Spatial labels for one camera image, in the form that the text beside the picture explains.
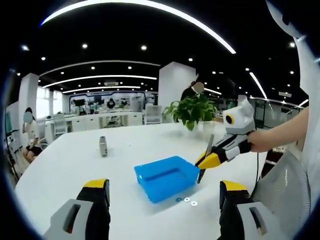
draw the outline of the office desk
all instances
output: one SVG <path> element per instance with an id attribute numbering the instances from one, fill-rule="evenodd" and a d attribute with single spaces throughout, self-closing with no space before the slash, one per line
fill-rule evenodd
<path id="1" fill-rule="evenodd" d="M 176 123 L 107 128 L 67 133 L 49 145 L 24 172 L 15 192 L 30 223 L 44 234 L 50 217 L 83 185 L 94 179 L 110 180 L 111 240 L 211 240 L 220 236 L 220 181 L 239 182 L 252 192 L 257 154 L 239 155 L 231 162 L 208 169 L 200 184 L 186 194 L 197 201 L 177 203 L 176 197 L 151 203 L 140 185 L 134 166 L 171 156 L 194 163 L 207 142 L 182 137 Z M 216 123 L 215 141 L 225 132 Z M 105 136 L 108 156 L 101 157 L 99 137 Z M 261 173 L 267 153 L 259 154 Z"/>
<path id="2" fill-rule="evenodd" d="M 106 128 L 108 118 L 120 117 L 124 126 L 139 126 L 143 124 L 141 112 L 132 111 L 114 111 L 89 115 L 66 115 L 65 120 L 70 127 L 71 132 L 80 132 L 86 130 L 97 130 Z M 45 139 L 48 144 L 55 140 L 54 121 L 47 119 L 45 121 Z"/>

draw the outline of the white robot head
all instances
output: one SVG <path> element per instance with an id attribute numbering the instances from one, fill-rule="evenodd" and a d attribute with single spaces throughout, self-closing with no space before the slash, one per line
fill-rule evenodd
<path id="1" fill-rule="evenodd" d="M 245 135 L 255 130 L 254 109 L 247 99 L 238 106 L 223 111 L 223 122 L 228 134 Z"/>

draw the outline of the white sleeve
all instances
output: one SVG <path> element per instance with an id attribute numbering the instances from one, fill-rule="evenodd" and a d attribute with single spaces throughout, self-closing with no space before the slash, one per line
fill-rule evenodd
<path id="1" fill-rule="evenodd" d="M 34 131 L 34 138 L 38 139 L 39 138 L 39 130 L 38 130 L 38 124 L 36 122 L 33 124 L 33 131 Z"/>

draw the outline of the woman in white shirt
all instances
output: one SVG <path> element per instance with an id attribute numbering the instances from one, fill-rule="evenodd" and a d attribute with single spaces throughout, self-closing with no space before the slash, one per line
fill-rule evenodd
<path id="1" fill-rule="evenodd" d="M 22 133 L 28 133 L 29 137 L 28 146 L 22 150 L 22 155 L 29 163 L 32 163 L 42 149 L 39 143 L 38 125 L 30 107 L 25 110 L 23 116 Z"/>

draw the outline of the monitor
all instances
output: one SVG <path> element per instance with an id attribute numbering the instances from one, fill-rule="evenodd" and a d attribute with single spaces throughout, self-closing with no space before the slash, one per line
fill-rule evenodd
<path id="1" fill-rule="evenodd" d="M 86 101 L 84 99 L 79 99 L 79 100 L 74 100 L 74 104 L 77 106 L 77 107 L 81 107 L 83 105 L 86 105 Z"/>

